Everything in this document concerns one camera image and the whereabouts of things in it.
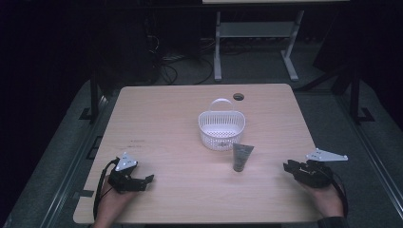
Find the light wood surface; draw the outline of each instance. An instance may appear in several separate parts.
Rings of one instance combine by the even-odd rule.
[[[323,3],[349,2],[350,0],[202,0],[204,4],[237,4],[237,3]]]
[[[235,101],[235,93],[242,93],[244,100]],[[202,145],[198,117],[217,98],[233,101],[235,109],[244,114],[240,143],[255,146],[240,173],[232,169],[232,151],[213,151]],[[102,169],[126,151],[139,162],[132,178],[154,174],[155,179],[119,222],[313,221],[318,212],[282,164],[288,159],[305,162],[304,155],[314,150],[288,85],[125,87],[84,189],[95,191]],[[93,201],[80,198],[76,222],[93,221]]]

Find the hand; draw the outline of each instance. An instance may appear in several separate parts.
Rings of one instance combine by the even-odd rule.
[[[124,211],[128,203],[138,194],[138,192],[118,193],[107,182],[109,176],[105,177],[104,186],[101,190],[100,204],[98,206],[98,215],[93,228],[110,227],[115,219]]]
[[[317,210],[323,217],[344,217],[343,203],[332,184],[324,188],[312,188],[301,182],[299,184],[311,195]]]

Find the floor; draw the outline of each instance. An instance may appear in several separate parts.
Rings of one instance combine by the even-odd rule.
[[[323,74],[312,66],[320,43],[298,42],[291,58],[299,81],[291,82],[279,53],[287,42],[255,40],[239,47],[241,51],[222,55],[221,84],[288,84],[296,88]],[[178,56],[175,51],[166,55],[167,59]],[[212,60],[212,52],[206,51],[202,59],[182,59],[168,64],[161,68],[162,75],[154,86],[193,85],[201,81],[206,85],[215,84],[210,75]],[[176,72],[177,80],[172,82]],[[350,158],[346,162],[328,163],[347,188],[348,221],[351,227],[403,227],[400,193],[403,132],[365,83],[360,84],[359,106],[368,108],[375,121],[354,123],[348,114],[349,90],[335,96],[330,92],[333,82],[329,80],[295,95],[316,146]],[[103,97],[100,116],[90,124],[79,120],[83,110],[90,107],[89,82],[83,85],[15,204],[8,227],[87,227],[76,224],[72,215],[92,165],[88,157],[96,154],[96,145],[102,140],[118,96],[119,89],[115,89],[110,96]],[[314,222],[281,225],[317,227]]]

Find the white basket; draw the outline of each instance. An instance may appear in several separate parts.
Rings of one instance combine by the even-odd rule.
[[[230,111],[213,111],[214,104],[226,102],[232,105]],[[227,99],[218,98],[210,104],[209,110],[199,116],[201,141],[212,150],[230,150],[233,143],[239,143],[245,127],[245,117],[235,111]]]

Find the white handle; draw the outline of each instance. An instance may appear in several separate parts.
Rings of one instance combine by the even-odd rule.
[[[232,110],[235,110],[235,107],[234,107],[234,105],[232,104],[232,102],[230,102],[228,99],[225,99],[225,98],[218,98],[218,99],[216,99],[215,101],[213,101],[213,102],[210,104],[208,110],[211,111],[211,108],[213,107],[213,105],[216,104],[216,103],[220,103],[220,102],[229,103],[230,105],[232,105]]]

